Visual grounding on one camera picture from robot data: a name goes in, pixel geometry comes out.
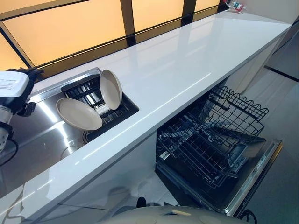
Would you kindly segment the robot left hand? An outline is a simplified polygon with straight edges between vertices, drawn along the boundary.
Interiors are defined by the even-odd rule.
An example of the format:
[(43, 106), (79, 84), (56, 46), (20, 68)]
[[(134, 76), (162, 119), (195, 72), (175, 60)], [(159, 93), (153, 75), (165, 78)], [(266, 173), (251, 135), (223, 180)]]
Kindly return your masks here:
[(8, 69), (0, 72), (0, 105), (15, 115), (28, 117), (35, 109), (28, 99), (38, 76), (44, 70), (36, 68)]

